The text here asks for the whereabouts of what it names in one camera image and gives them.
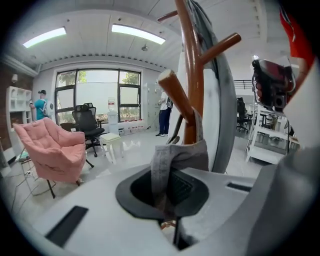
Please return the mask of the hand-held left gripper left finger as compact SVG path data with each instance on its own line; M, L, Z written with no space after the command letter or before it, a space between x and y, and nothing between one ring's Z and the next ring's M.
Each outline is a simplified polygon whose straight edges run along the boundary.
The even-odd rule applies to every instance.
M81 256L175 256L178 250L161 231L157 221L139 219L117 202L115 191L124 179L147 165L107 174L86 182L54 203L34 223L46 235L74 206L88 209L65 249Z

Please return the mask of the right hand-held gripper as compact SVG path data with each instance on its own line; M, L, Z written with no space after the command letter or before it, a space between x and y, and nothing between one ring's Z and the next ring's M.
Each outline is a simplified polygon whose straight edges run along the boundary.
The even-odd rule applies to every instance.
M255 102L269 111L282 113L295 90L295 74L289 59L278 58L274 62L255 59L251 65L262 86L262 102L256 101L252 86Z

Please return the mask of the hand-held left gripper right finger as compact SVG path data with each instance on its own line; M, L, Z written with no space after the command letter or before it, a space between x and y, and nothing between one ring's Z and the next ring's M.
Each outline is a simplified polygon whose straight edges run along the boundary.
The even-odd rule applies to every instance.
M244 256L249 231L238 208L255 183L254 178L186 168L183 173L203 182L208 198L195 215L183 217L180 238L189 246L179 256Z

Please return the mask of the person's right hand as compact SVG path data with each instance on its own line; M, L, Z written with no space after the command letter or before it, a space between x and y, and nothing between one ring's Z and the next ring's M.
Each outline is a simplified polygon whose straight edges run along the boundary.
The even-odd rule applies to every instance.
M262 86L259 83L259 78L256 73L254 73L252 76L252 86L253 86L253 90L254 90L255 100L258 103L261 103L262 102Z

